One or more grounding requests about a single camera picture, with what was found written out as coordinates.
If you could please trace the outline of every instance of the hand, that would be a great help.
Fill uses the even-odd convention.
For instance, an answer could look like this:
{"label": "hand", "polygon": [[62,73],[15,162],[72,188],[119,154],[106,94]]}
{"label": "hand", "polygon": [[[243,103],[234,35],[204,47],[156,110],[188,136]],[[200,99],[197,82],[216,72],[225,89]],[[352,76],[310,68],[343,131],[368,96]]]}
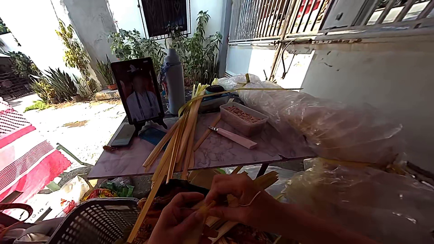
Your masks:
{"label": "hand", "polygon": [[[148,244],[181,244],[197,225],[204,222],[205,216],[191,208],[184,208],[188,202],[198,202],[204,198],[199,192],[178,193],[163,209],[152,231]],[[204,230],[201,244],[211,243],[209,237],[217,237],[217,232]]]}
{"label": "hand", "polygon": [[271,222],[282,212],[282,204],[259,189],[247,175],[215,175],[211,190],[205,198],[209,204],[220,195],[232,194],[238,199],[238,204],[248,206],[224,207],[216,206],[210,210],[210,215],[240,222],[257,227],[264,231],[270,230]]}

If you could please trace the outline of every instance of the red cloth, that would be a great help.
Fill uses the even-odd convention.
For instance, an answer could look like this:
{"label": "red cloth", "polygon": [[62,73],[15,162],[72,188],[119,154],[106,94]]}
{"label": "red cloth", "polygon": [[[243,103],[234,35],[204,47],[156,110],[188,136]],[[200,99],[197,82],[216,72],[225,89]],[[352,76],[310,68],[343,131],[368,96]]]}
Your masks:
{"label": "red cloth", "polygon": [[14,202],[25,203],[70,165],[22,114],[0,98],[0,201],[20,191]]}
{"label": "red cloth", "polygon": [[20,178],[17,183],[0,194],[0,201],[13,191],[23,192],[14,202],[25,203],[29,198],[59,176],[71,162],[58,150],[45,157],[35,168]]}

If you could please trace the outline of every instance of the water bottle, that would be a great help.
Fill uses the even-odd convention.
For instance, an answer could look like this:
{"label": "water bottle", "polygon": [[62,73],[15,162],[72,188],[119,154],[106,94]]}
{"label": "water bottle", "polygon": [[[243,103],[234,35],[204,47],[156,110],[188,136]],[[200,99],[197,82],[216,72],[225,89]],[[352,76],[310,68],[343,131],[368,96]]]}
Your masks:
{"label": "water bottle", "polygon": [[178,110],[185,104],[184,72],[179,56],[173,48],[169,49],[168,55],[164,58],[164,69],[169,97],[169,111],[171,114],[177,115]]}

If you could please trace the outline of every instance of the smartphone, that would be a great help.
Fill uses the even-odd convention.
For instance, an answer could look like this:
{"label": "smartphone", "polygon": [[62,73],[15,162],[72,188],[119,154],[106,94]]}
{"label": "smartphone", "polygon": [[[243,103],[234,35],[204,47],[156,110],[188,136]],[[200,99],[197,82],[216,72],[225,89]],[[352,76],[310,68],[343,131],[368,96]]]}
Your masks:
{"label": "smartphone", "polygon": [[123,123],[123,126],[119,133],[116,135],[115,139],[111,143],[111,146],[126,146],[130,144],[135,131],[134,125],[128,123]]}
{"label": "smartphone", "polygon": [[164,117],[151,58],[113,62],[110,66],[130,125]]}

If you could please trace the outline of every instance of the plastic basket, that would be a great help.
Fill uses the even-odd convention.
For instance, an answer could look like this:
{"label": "plastic basket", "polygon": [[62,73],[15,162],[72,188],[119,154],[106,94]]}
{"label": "plastic basket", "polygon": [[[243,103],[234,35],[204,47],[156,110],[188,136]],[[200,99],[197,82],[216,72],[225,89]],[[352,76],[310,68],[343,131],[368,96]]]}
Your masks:
{"label": "plastic basket", "polygon": [[[241,109],[247,114],[260,118],[261,120],[255,123],[249,123],[225,109],[232,106]],[[236,102],[228,102],[227,104],[220,106],[220,116],[223,121],[225,121],[227,124],[232,126],[237,131],[241,132],[241,134],[245,136],[253,136],[260,133],[264,129],[265,123],[268,120],[268,116],[266,116],[265,114],[262,114],[256,110],[253,110]]]}
{"label": "plastic basket", "polygon": [[70,212],[48,243],[112,244],[131,229],[139,213],[136,198],[90,199]]}

